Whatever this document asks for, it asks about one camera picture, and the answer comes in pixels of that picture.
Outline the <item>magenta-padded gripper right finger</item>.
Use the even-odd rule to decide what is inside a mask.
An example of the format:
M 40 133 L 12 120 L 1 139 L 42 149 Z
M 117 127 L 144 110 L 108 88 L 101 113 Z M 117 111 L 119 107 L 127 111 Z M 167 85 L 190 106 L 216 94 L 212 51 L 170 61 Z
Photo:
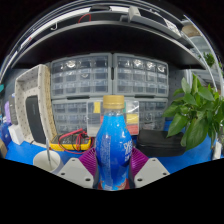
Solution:
M 129 162 L 129 186 L 131 189 L 146 186 L 169 175 L 157 158 L 148 158 L 134 148 Z

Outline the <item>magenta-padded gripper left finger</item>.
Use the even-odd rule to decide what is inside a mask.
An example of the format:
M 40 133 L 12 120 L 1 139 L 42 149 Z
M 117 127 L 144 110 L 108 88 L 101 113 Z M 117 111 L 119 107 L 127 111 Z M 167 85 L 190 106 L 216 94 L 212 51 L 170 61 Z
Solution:
M 58 176 L 84 188 L 95 188 L 98 183 L 98 163 L 92 148 L 79 158 L 70 158 Z

